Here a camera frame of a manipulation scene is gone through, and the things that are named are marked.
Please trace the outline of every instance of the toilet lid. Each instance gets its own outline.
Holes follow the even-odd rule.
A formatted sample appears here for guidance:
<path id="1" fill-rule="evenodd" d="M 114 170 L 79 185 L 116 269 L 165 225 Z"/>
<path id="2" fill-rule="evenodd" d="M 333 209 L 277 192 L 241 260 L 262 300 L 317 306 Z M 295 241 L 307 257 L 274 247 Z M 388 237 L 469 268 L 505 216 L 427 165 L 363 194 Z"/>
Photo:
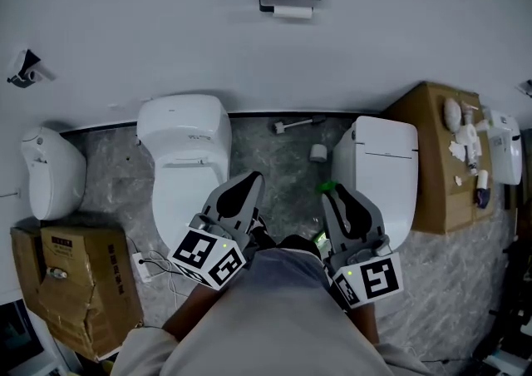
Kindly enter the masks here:
<path id="1" fill-rule="evenodd" d="M 45 162 L 31 161 L 30 171 L 30 206 L 38 220 L 45 220 L 52 203 L 52 174 L 50 166 Z"/>
<path id="2" fill-rule="evenodd" d="M 170 249 L 177 233 L 203 210 L 220 183 L 212 166 L 168 166 L 155 171 L 153 216 L 160 238 Z"/>

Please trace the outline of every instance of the toilet tank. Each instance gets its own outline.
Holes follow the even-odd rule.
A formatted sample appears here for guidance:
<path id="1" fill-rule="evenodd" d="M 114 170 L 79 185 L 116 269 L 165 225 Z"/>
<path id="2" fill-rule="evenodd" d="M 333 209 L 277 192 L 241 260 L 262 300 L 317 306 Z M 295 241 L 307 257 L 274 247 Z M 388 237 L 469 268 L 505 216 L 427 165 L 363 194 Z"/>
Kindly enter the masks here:
<path id="1" fill-rule="evenodd" d="M 215 96 L 173 95 L 148 101 L 139 113 L 137 136 L 155 161 L 178 163 L 211 156 L 228 161 L 231 125 Z"/>

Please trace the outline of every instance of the toilet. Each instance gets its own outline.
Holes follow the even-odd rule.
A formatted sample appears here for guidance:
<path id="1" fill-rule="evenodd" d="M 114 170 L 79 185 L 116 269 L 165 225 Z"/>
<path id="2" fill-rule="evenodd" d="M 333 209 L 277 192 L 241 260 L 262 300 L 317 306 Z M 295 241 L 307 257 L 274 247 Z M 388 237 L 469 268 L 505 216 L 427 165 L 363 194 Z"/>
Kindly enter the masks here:
<path id="1" fill-rule="evenodd" d="M 392 250 L 406 240 L 414 219 L 417 162 L 413 125 L 369 116 L 358 117 L 332 153 L 332 180 L 379 208 Z"/>
<path id="2" fill-rule="evenodd" d="M 85 157 L 52 129 L 36 127 L 22 138 L 30 172 L 29 199 L 39 220 L 57 220 L 76 210 L 85 192 Z"/>
<path id="3" fill-rule="evenodd" d="M 181 227 L 228 180 L 229 116 L 215 96 L 165 96 L 142 106 L 137 136 L 155 163 L 153 216 L 171 249 Z"/>

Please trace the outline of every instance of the gray marble floor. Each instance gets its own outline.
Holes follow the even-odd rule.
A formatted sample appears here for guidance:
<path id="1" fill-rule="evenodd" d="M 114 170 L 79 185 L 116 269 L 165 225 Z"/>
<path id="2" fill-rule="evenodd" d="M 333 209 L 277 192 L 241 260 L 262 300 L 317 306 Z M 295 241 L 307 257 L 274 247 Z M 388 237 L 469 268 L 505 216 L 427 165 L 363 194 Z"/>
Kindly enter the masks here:
<path id="1" fill-rule="evenodd" d="M 330 164 L 309 162 L 310 146 L 319 142 L 331 150 L 352 120 L 328 118 L 322 125 L 301 126 L 280 136 L 270 128 L 275 121 L 231 120 L 230 173 L 254 169 L 265 175 L 261 215 L 275 240 L 291 234 L 312 238 L 322 229 L 315 189 L 328 180 Z M 133 240 L 128 242 L 131 253 L 136 247 L 165 255 L 151 211 L 153 161 L 136 145 L 135 128 L 66 138 L 87 158 L 87 183 L 80 210 L 60 223 L 120 226 Z M 503 209 L 502 186 L 496 186 L 493 200 L 493 217 L 470 228 L 451 235 L 412 231 L 399 249 L 405 292 L 377 303 L 382 338 L 410 350 L 435 374 L 458 374 L 490 329 L 488 310 L 497 307 L 506 264 L 501 251 L 514 229 L 513 215 Z M 180 293 L 175 298 L 166 275 L 148 284 L 135 277 L 145 323 L 154 326 L 161 326 L 174 312 L 175 302 L 182 304 L 195 285 L 174 275 Z"/>

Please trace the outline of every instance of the gray shirt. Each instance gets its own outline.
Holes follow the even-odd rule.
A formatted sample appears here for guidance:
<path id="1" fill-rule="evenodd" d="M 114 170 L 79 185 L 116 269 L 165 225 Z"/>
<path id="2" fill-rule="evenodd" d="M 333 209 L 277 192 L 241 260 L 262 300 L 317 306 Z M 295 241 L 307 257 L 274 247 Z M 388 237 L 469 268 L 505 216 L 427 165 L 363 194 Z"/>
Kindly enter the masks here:
<path id="1" fill-rule="evenodd" d="M 182 342 L 162 329 L 132 330 L 112 376 L 430 374 L 396 347 L 371 345 L 327 287 L 314 255 L 258 252 Z"/>

